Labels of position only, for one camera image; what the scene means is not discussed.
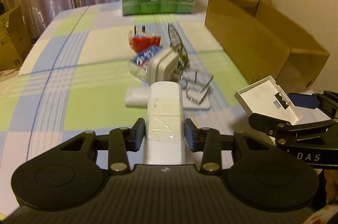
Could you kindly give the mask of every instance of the white device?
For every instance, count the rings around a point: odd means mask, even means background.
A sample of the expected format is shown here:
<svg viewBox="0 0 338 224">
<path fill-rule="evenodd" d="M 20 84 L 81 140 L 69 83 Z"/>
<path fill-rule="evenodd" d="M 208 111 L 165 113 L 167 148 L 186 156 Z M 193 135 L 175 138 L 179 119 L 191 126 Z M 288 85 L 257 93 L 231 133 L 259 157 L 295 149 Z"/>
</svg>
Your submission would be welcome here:
<svg viewBox="0 0 338 224">
<path fill-rule="evenodd" d="M 150 86 L 144 138 L 143 163 L 185 164 L 181 86 L 156 82 Z"/>
<path fill-rule="evenodd" d="M 148 84 L 171 81 L 179 58 L 179 54 L 171 47 L 163 49 L 156 57 L 152 58 L 147 69 Z"/>
<path fill-rule="evenodd" d="M 240 89 L 234 96 L 248 115 L 259 113 L 286 120 L 291 125 L 301 119 L 299 110 L 271 76 Z"/>
<path fill-rule="evenodd" d="M 125 105 L 147 107 L 149 90 L 150 87 L 129 87 L 126 92 Z M 193 96 L 196 100 L 201 100 L 206 91 L 207 89 L 201 93 L 190 92 L 189 95 Z M 209 110 L 211 108 L 209 95 L 207 95 L 200 104 L 197 104 L 187 97 L 185 90 L 182 90 L 182 101 L 183 109 L 185 110 Z"/>
</svg>

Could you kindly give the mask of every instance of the table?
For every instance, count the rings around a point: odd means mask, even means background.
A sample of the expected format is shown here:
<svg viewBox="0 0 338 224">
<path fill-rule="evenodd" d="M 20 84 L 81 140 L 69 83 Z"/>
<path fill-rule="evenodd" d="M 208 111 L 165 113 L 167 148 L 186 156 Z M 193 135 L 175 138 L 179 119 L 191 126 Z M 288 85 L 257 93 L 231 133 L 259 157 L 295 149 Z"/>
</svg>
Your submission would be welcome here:
<svg viewBox="0 0 338 224">
<path fill-rule="evenodd" d="M 206 2 L 192 15 L 121 16 L 121 4 L 110 3 L 61 12 L 33 46 L 19 76 L 0 98 L 0 212 L 9 215 L 17 206 L 10 180 L 14 170 L 61 142 L 94 130 L 107 134 L 131 127 L 146 109 L 126 108 L 128 87 L 141 82 L 129 74 L 135 52 L 127 34 L 134 24 L 146 25 L 147 34 L 160 34 L 169 45 L 167 24 L 177 28 L 190 55 L 191 66 L 214 74 L 208 111 L 185 110 L 197 127 L 212 127 L 222 134 L 249 130 L 247 116 L 234 93 L 247 82 L 204 27 Z M 128 152 L 131 167 L 142 161 L 142 147 Z M 107 168 L 107 152 L 97 164 Z M 187 163 L 199 167 L 201 153 L 186 149 Z M 232 165 L 230 151 L 222 152 L 223 168 Z"/>
</svg>

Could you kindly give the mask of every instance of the white plastic box lid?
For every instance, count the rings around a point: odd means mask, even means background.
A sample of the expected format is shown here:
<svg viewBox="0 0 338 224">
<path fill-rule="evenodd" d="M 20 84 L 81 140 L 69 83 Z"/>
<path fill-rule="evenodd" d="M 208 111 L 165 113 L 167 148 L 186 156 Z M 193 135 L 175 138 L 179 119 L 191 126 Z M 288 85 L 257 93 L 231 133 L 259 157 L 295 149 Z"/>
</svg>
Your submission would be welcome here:
<svg viewBox="0 0 338 224">
<path fill-rule="evenodd" d="M 301 114 L 276 81 L 268 76 L 234 95 L 249 115 L 259 113 L 296 125 Z"/>
</svg>

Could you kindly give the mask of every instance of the white phone charger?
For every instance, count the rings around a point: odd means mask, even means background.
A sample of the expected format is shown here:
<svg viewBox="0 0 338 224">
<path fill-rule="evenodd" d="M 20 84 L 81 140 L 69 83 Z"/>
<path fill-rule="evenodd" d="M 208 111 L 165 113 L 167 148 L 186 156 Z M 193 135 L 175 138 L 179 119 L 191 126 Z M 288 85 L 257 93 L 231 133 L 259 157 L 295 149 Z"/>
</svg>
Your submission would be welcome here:
<svg viewBox="0 0 338 224">
<path fill-rule="evenodd" d="M 148 84 L 171 81 L 179 63 L 179 54 L 171 47 L 163 49 L 148 65 Z"/>
</svg>

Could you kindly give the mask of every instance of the cardboard carton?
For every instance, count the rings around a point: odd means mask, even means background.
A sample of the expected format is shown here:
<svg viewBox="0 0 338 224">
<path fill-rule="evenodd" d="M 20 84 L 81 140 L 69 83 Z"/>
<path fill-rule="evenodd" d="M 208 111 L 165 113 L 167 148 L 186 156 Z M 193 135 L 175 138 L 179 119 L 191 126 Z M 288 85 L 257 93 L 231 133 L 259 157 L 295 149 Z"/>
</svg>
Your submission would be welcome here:
<svg viewBox="0 0 338 224">
<path fill-rule="evenodd" d="M 19 74 L 19 69 L 10 69 L 0 72 L 0 97 L 3 91 L 15 80 Z"/>
<path fill-rule="evenodd" d="M 0 16 L 0 71 L 21 67 L 32 48 L 21 7 Z"/>
<path fill-rule="evenodd" d="M 122 0 L 122 14 L 192 13 L 194 0 Z"/>
<path fill-rule="evenodd" d="M 303 28 L 259 0 L 209 0 L 205 26 L 249 84 L 271 75 L 286 93 L 305 91 L 329 57 Z"/>
</svg>

